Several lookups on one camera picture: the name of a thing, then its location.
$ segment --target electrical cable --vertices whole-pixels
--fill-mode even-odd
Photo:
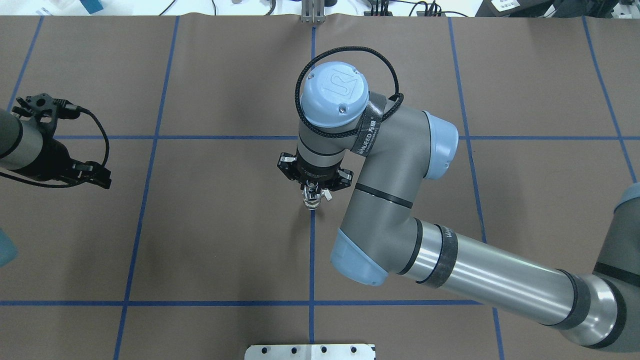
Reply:
[[[309,69],[311,69],[312,66],[314,66],[317,62],[319,62],[320,60],[324,59],[325,57],[335,54],[335,53],[341,53],[344,51],[363,51],[365,53],[370,53],[373,54],[375,56],[377,56],[380,60],[382,60],[383,63],[385,63],[385,65],[388,67],[389,71],[391,72],[391,76],[394,78],[394,88],[396,93],[394,95],[391,95],[389,97],[389,100],[394,101],[395,103],[391,106],[391,108],[382,115],[382,121],[387,120],[389,117],[391,117],[391,115],[393,115],[398,108],[400,107],[400,104],[402,104],[402,101],[404,100],[404,95],[400,92],[399,90],[399,84],[398,84],[398,76],[396,75],[396,70],[394,69],[393,65],[391,65],[391,63],[389,62],[389,60],[387,60],[386,57],[384,57],[382,54],[380,54],[379,52],[375,51],[374,49],[371,49],[369,47],[364,47],[364,46],[342,46],[342,47],[336,47],[335,49],[331,49],[329,51],[325,51],[322,54],[316,56],[315,58],[313,58],[306,66],[304,69],[302,69],[302,72],[300,72],[300,76],[298,76],[298,80],[296,82],[296,91],[294,94],[294,101],[296,103],[296,111],[298,112],[298,116],[300,117],[300,121],[302,121],[302,123],[307,126],[311,131],[313,131],[314,133],[323,136],[325,138],[345,138],[347,136],[352,136],[352,135],[356,135],[358,133],[358,129],[353,129],[353,130],[349,130],[349,131],[344,131],[342,133],[326,133],[320,129],[318,129],[316,126],[313,126],[313,124],[311,124],[309,122],[309,120],[307,120],[307,117],[305,116],[304,111],[302,110],[302,105],[300,104],[300,86],[302,85],[302,81],[304,80],[305,76],[307,75],[307,72],[309,71]]]
[[[425,14],[427,13],[427,9],[428,9],[429,4],[427,4],[426,1],[418,1],[417,3],[413,3],[413,8],[411,8],[411,11],[409,12],[409,16],[411,16],[411,14],[413,14],[413,11],[415,10],[415,7],[420,5],[420,4],[424,4],[424,13]]]
[[[175,4],[175,0],[173,0],[173,1],[171,2],[171,4],[169,4],[169,6],[167,6],[167,7],[166,7],[166,9],[164,9],[164,10],[160,13],[160,15],[164,15],[164,13],[166,13],[166,11],[167,11],[167,10],[169,10],[169,8],[173,6],[173,4]]]
[[[436,13],[434,13],[433,16],[439,16],[441,13],[457,13],[458,15],[462,15],[464,17],[469,17],[469,16],[467,16],[467,15],[465,15],[463,13],[459,13],[459,12],[436,12]]]
[[[266,14],[264,14],[264,16],[271,15],[273,13],[273,10],[275,10],[275,8],[276,8],[276,0],[271,0],[271,8]]]
[[[102,127],[102,124],[100,123],[100,121],[98,120],[98,118],[89,110],[78,106],[78,111],[80,111],[81,113],[85,113],[89,116],[91,116],[91,118],[93,119],[93,121],[95,122],[95,124],[98,126],[98,129],[100,129],[100,134],[102,134],[102,137],[104,139],[104,158],[102,159],[102,167],[104,167],[105,165],[107,165],[107,160],[109,159],[109,150],[110,150],[110,146],[109,146],[109,137],[107,136],[107,133],[105,132],[104,128]],[[78,186],[80,184],[84,184],[87,181],[92,179],[92,176],[85,176],[82,179],[72,183],[72,184],[64,184],[64,185],[57,185],[57,184],[42,184],[42,183],[36,183],[35,181],[30,181],[30,180],[26,180],[23,179],[21,177],[17,177],[17,176],[13,176],[10,174],[5,174],[4,172],[0,172],[0,177],[5,177],[7,179],[11,179],[11,180],[15,180],[18,181],[19,183],[23,183],[23,184],[27,184],[27,185],[33,185],[33,186],[37,186],[39,188],[51,188],[51,189],[62,189],[62,188],[72,188],[74,186]]]

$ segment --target light blue cover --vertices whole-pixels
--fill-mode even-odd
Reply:
[[[622,194],[622,199],[620,199],[620,202],[618,203],[618,206],[631,199],[635,199],[636,197],[640,197],[640,183],[635,183],[625,190],[625,192]]]
[[[15,259],[17,255],[18,249],[15,248],[9,236],[0,229],[0,267]]]
[[[341,61],[311,70],[300,99],[307,120],[317,127],[349,124],[360,117],[368,102],[367,80],[353,65]]]
[[[331,264],[340,274],[365,285],[380,286],[389,276],[389,273],[360,250],[342,229],[338,229],[338,237],[331,251]]]
[[[423,111],[429,120],[431,131],[431,155],[429,170],[425,179],[440,179],[449,169],[453,157],[458,150],[458,129],[454,124],[435,117],[428,111]]]

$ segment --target coiled black cable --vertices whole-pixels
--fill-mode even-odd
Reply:
[[[394,69],[393,65],[391,65],[389,60],[387,60],[387,58],[384,57],[379,52],[364,46],[342,46],[342,47],[336,47],[335,49],[331,49],[329,51],[325,51],[322,54],[313,58],[307,64],[307,66],[305,66],[305,68],[302,69],[302,72],[298,77],[298,81],[296,82],[296,92],[295,92],[295,99],[294,99],[296,102],[296,110],[298,111],[298,116],[300,117],[300,121],[302,121],[302,123],[305,126],[307,126],[311,131],[325,138],[345,138],[347,136],[353,136],[358,133],[358,129],[356,128],[353,130],[334,134],[334,133],[327,133],[325,131],[322,131],[318,129],[316,126],[314,126],[313,124],[311,124],[307,120],[307,117],[305,116],[305,113],[302,110],[302,105],[300,104],[300,86],[302,85],[302,81],[307,75],[307,72],[309,71],[309,69],[311,69],[311,67],[313,67],[317,62],[319,62],[320,60],[324,59],[329,55],[333,55],[335,53],[341,53],[344,51],[363,51],[365,53],[373,54],[377,56],[380,60],[382,60],[382,62],[385,63],[385,65],[389,68],[389,71],[391,71],[391,76],[394,78],[394,88],[396,93],[391,97],[389,97],[389,100],[394,101],[395,103],[393,104],[393,106],[391,106],[391,108],[386,113],[382,115],[382,121],[387,120],[389,117],[391,117],[391,115],[393,115],[398,110],[398,108],[400,107],[400,104],[402,104],[402,101],[404,100],[404,95],[399,90],[398,77],[396,75],[396,70]]]

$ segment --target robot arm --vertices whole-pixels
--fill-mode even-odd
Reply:
[[[70,188],[82,183],[105,189],[111,186],[111,172],[105,167],[109,139],[92,112],[47,94],[27,96],[26,100],[19,97],[17,101],[20,106],[14,107],[13,113],[0,110],[0,168],[35,181],[59,180],[65,184],[40,184],[4,172],[0,172],[0,177],[44,188]],[[77,119],[81,113],[91,116],[104,137],[102,163],[72,159],[67,148],[53,138],[58,119]],[[16,255],[15,245],[0,229],[0,267]]]
[[[323,181],[346,178],[346,150],[366,156],[331,254],[340,273],[378,286],[393,272],[554,327],[585,347],[640,350],[640,184],[617,207],[594,274],[547,268],[410,216],[422,179],[447,170],[458,132],[406,106],[381,121],[393,106],[353,66],[324,63],[305,83],[296,155],[278,162],[303,193],[317,193],[330,189]]]

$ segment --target blue tape line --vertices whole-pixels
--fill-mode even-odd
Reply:
[[[118,337],[116,338],[116,346],[113,354],[113,360],[118,360],[120,357],[120,345],[122,344],[122,334],[124,333],[124,325],[127,318],[127,307],[129,302],[129,296],[131,295],[131,283],[133,282],[133,274],[136,268],[136,259],[138,258],[138,247],[140,246],[140,234],[142,232],[142,220],[145,217],[145,210],[147,207],[147,197],[149,193],[149,184],[151,182],[151,174],[153,173],[154,161],[156,159],[157,149],[157,137],[160,133],[160,126],[162,124],[162,115],[164,110],[164,100],[166,98],[166,89],[169,85],[169,76],[171,74],[171,65],[173,61],[173,51],[175,49],[175,39],[178,35],[178,25],[180,24],[180,17],[175,18],[175,24],[173,25],[173,36],[171,40],[171,48],[169,50],[169,60],[166,64],[166,72],[164,74],[164,85],[162,96],[160,98],[160,107],[158,109],[158,118],[156,121],[156,131],[153,145],[151,146],[151,156],[149,158],[149,166],[147,168],[147,179],[145,180],[145,190],[142,194],[142,203],[140,206],[140,215],[138,217],[138,227],[136,229],[136,237],[133,244],[133,251],[131,254],[131,263],[129,265],[129,275],[127,276],[127,287],[124,295],[124,305],[122,306],[122,314],[120,316],[120,326],[118,327]]]
[[[311,211],[309,231],[309,343],[315,343],[316,311],[316,211]]]
[[[504,346],[502,346],[502,332],[500,331],[500,319],[498,318],[498,309],[493,309],[493,326],[495,326],[495,339],[498,343],[498,355],[500,360],[504,360]]]
[[[617,136],[518,136],[518,135],[470,135],[469,140],[618,140]]]
[[[471,165],[471,178],[474,184],[474,195],[476,197],[476,210],[480,219],[480,227],[482,230],[482,242],[486,243],[486,233],[484,230],[484,216],[482,214],[482,204],[480,202],[480,191],[478,190],[478,182],[476,177],[476,164],[474,163],[473,150],[471,149],[471,139],[469,133],[469,124],[467,122],[467,107],[465,106],[465,96],[462,92],[462,80],[460,79],[460,68],[458,66],[458,53],[456,51],[456,41],[453,33],[453,23],[451,18],[449,21],[449,37],[451,38],[451,51],[453,52],[453,65],[456,69],[456,81],[458,83],[458,97],[460,98],[460,110],[462,112],[462,123],[465,127],[465,135],[467,141],[467,153],[469,156],[469,164]]]
[[[129,306],[191,306],[191,307],[245,307],[245,306],[308,306],[306,300],[256,300],[256,301],[129,301]]]
[[[451,51],[453,52],[453,64],[456,69],[456,81],[458,83],[458,97],[460,98],[460,108],[462,111],[462,122],[465,126],[465,135],[467,136],[467,152],[469,156],[469,164],[471,166],[471,178],[474,184],[474,195],[476,196],[476,209],[478,217],[480,219],[480,229],[482,231],[482,242],[486,243],[486,228],[484,227],[484,216],[482,214],[482,203],[480,201],[480,191],[478,188],[477,176],[476,176],[476,164],[474,163],[473,150],[471,149],[471,139],[469,133],[469,125],[467,122],[467,107],[465,106],[465,96],[462,91],[462,80],[460,78],[460,66],[458,65],[458,53],[456,51],[456,40],[453,31],[453,22],[448,17],[449,21],[449,37],[451,38]],[[495,337],[497,338],[498,352],[500,354],[500,360],[504,360],[504,350],[502,347],[502,333],[500,331],[500,322],[498,319],[498,312],[493,309],[493,326],[495,327]]]
[[[297,140],[289,135],[109,135],[110,140]],[[59,140],[102,140],[102,135],[56,135]]]
[[[40,29],[42,28],[43,21],[44,21],[44,16],[41,16],[40,20],[38,20],[38,26],[36,27],[36,31],[33,33],[33,38],[31,39],[31,45],[29,45],[29,50],[27,50],[27,56],[24,58],[24,62],[22,63],[22,68],[20,69],[18,80],[16,80],[15,86],[13,87],[13,92],[11,93],[11,99],[9,99],[9,104],[6,106],[7,111],[11,110],[11,105],[15,101],[15,98],[18,96],[18,89],[20,88],[20,83],[22,82],[22,77],[24,76],[24,72],[27,70],[27,65],[29,64],[29,59],[31,59],[31,53],[33,52],[33,48],[36,45],[36,40],[38,39],[38,35],[40,34]]]
[[[311,60],[316,57],[316,27],[311,27]]]
[[[0,306],[124,306],[127,307],[246,307],[309,306],[309,300],[0,300]],[[464,306],[482,305],[473,300],[314,300],[314,306]]]
[[[316,300],[316,306],[460,306],[482,305],[473,300]]]
[[[2,300],[0,306],[122,306],[123,301]]]
[[[620,147],[622,148],[622,153],[625,156],[625,161],[627,162],[627,167],[629,168],[629,174],[631,175],[631,180],[634,183],[636,183],[637,182],[636,173],[634,172],[634,167],[631,164],[631,159],[629,158],[627,147],[625,146],[625,141],[622,139],[622,132],[620,131],[620,126],[618,125],[618,119],[616,118],[616,113],[613,111],[613,105],[611,104],[611,100],[609,98],[609,92],[607,91],[607,87],[604,85],[604,80],[602,79],[602,73],[600,72],[600,66],[598,65],[598,59],[596,58],[596,53],[593,50],[593,43],[591,42],[591,34],[589,33],[589,26],[587,25],[587,18],[585,16],[582,16],[582,25],[584,26],[584,33],[587,36],[587,43],[589,44],[589,51],[591,52],[593,67],[596,70],[596,75],[598,76],[598,81],[600,82],[600,87],[602,88],[604,99],[607,102],[607,107],[609,108],[611,121],[613,121],[613,126],[616,128],[616,134],[618,134],[618,140],[620,141]]]
[[[159,135],[160,140],[297,140],[289,135]]]

